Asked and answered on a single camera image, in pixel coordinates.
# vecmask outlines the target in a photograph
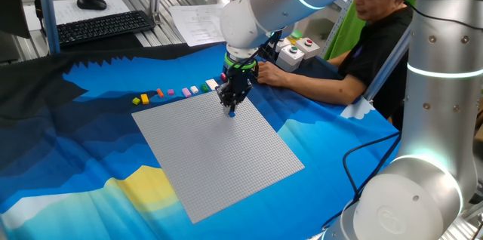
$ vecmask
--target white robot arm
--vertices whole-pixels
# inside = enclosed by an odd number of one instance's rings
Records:
[[[333,1],[231,2],[221,17],[229,54],[233,48],[252,54],[272,32]],[[411,24],[398,157],[369,181],[324,240],[436,240],[475,191],[472,136],[483,74],[483,0],[417,0],[416,8],[426,16],[415,14]]]

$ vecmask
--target computer keyboard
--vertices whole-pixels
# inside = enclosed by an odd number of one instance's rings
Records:
[[[155,23],[143,11],[132,11],[58,25],[57,31],[60,46],[65,47],[126,32],[141,32],[154,27]]]

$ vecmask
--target man's hand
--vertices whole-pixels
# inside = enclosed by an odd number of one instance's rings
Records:
[[[258,82],[261,84],[287,87],[289,75],[290,73],[279,69],[273,63],[258,63]]]

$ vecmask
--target black mouse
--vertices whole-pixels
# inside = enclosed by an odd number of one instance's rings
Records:
[[[77,7],[84,10],[106,10],[107,3],[104,0],[77,0]]]

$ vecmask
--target black shirt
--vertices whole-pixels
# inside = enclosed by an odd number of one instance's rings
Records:
[[[347,58],[340,64],[339,74],[356,77],[369,86],[386,62],[413,18],[410,8],[403,8],[362,29],[361,37]],[[390,117],[405,97],[408,53],[374,97],[374,108]]]

